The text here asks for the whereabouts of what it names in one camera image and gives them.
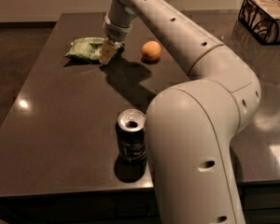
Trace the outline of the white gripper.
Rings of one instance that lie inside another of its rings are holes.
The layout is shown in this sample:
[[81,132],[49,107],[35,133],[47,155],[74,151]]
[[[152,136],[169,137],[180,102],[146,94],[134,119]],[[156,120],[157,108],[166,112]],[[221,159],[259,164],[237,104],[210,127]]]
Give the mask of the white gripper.
[[106,15],[103,23],[103,30],[106,39],[102,45],[99,62],[101,64],[108,64],[119,49],[118,42],[123,42],[126,39],[132,27],[120,27],[112,22],[109,16]]

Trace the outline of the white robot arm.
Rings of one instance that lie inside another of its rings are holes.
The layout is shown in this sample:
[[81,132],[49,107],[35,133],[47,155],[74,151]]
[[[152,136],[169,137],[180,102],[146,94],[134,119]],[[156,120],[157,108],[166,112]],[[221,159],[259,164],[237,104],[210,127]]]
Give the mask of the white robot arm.
[[139,17],[189,81],[147,108],[147,160],[162,224],[245,224],[230,142],[255,116],[259,79],[230,48],[163,0],[112,0],[101,63]]

